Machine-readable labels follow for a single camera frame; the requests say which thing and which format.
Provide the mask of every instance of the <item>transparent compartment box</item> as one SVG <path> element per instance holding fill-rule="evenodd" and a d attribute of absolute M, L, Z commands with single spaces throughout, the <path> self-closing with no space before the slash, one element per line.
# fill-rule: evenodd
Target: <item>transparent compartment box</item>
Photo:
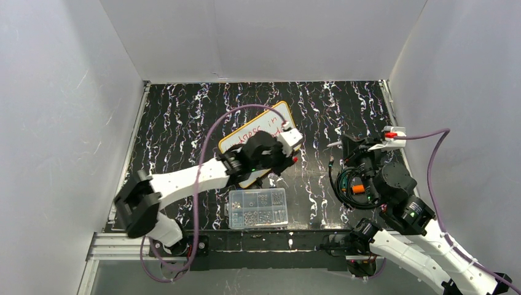
<path fill-rule="evenodd" d="M 283 227 L 288 224 L 284 189 L 230 191 L 228 206 L 231 229 Z"/>

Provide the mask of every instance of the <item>yellow border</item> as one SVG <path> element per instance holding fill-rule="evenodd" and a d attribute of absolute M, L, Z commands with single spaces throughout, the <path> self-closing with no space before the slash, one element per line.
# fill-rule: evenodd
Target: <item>yellow border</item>
<path fill-rule="evenodd" d="M 291 110 L 290 110 L 289 105 L 288 105 L 287 102 L 285 102 L 285 101 L 283 101 L 283 100 L 282 100 L 282 101 L 279 101 L 279 102 L 277 102 L 274 106 L 272 106 L 272 108 L 276 108 L 276 107 L 277 107 L 279 104 L 281 104 L 281 103 L 283 103 L 283 104 L 286 105 L 286 108 L 288 109 L 288 113 L 289 113 L 289 118 L 291 119 L 291 122 L 293 123 L 293 126 L 297 127 L 297 125 L 295 125 L 295 121 L 293 121 L 293 115 L 291 114 Z M 258 118 L 260 118 L 260 117 L 262 117 L 262 116 L 264 116 L 264 114 L 266 114 L 267 112 L 270 112 L 270 110 L 267 109 L 267 110 L 264 111 L 262 114 L 260 114 L 260 115 L 258 115 L 257 117 L 251 119 L 250 121 L 248 121 L 248 123 L 246 123 L 245 125 L 242 125 L 241 127 L 239 127 L 239 129 L 237 129 L 237 130 L 235 130 L 234 132 L 232 132 L 232 133 L 226 135 L 226 136 L 225 136 L 223 139 L 221 139 L 221 140 L 219 141 L 219 143 L 217 144 L 217 146 L 219 147 L 219 150 L 220 150 L 221 152 L 224 152 L 224 151 L 221 149 L 221 143 L 222 143 L 223 141 L 227 140 L 228 138 L 232 137 L 232 136 L 233 136 L 234 134 L 236 134 L 237 132 L 241 131 L 242 128 L 245 128 L 245 127 L 248 126 L 251 122 L 257 120 Z"/>

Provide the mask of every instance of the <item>red button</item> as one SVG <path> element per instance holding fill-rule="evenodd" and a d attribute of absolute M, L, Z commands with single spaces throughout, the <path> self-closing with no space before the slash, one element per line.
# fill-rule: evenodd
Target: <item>red button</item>
<path fill-rule="evenodd" d="M 385 134 L 386 138 L 394 138 L 395 136 L 398 136 L 398 133 L 396 132 L 388 132 Z"/>

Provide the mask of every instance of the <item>black tabletop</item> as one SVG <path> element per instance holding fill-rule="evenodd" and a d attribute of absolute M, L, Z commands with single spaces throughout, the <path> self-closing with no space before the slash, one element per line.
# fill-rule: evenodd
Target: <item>black tabletop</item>
<path fill-rule="evenodd" d="M 351 210 L 334 196 L 327 176 L 331 155 L 339 169 L 342 150 L 327 148 L 342 133 L 375 136 L 391 125 L 382 91 L 377 81 L 369 82 L 277 82 L 207 83 L 152 85 L 131 153 L 127 177 L 145 169 L 149 173 L 169 173 L 196 165 L 204 136 L 215 120 L 236 106 L 257 103 L 288 103 L 295 124 L 305 142 L 299 161 L 281 177 L 270 175 L 263 187 L 283 187 L 288 202 L 288 229 L 345 229 L 361 218 L 370 218 L 383 227 L 376 210 Z M 236 113 L 211 136 L 215 155 L 219 140 L 253 119 L 262 111 L 247 109 Z M 401 161 L 399 152 L 390 160 Z M 234 187 L 201 193 L 199 217 L 202 229 L 228 229 L 228 192 Z M 192 228 L 192 198 L 171 204 L 166 215 L 183 227 Z"/>

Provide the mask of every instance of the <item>gray floor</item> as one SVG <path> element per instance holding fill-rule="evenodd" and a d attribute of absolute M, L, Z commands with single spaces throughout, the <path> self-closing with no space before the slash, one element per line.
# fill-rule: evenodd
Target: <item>gray floor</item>
<path fill-rule="evenodd" d="M 147 262 L 160 275 L 159 263 Z M 435 294 L 427 284 L 388 262 L 382 275 L 363 283 L 347 272 L 323 269 L 231 269 L 192 272 L 175 284 L 156 283 L 139 261 L 101 261 L 93 295 L 129 294 Z"/>

